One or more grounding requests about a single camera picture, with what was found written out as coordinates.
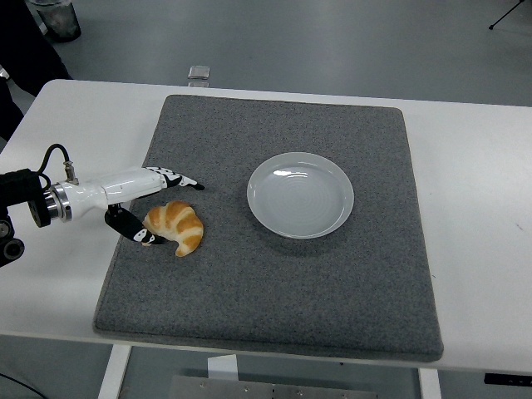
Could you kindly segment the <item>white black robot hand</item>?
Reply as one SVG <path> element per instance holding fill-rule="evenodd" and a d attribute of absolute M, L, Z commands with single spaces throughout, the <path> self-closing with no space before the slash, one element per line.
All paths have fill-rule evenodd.
<path fill-rule="evenodd" d="M 54 219 L 63 222 L 79 219 L 92 209 L 100 209 L 105 212 L 107 225 L 123 237 L 137 243 L 164 244 L 167 239 L 151 233 L 121 205 L 177 186 L 204 189 L 197 181 L 173 170 L 140 167 L 83 183 L 56 183 L 49 190 L 48 209 Z"/>

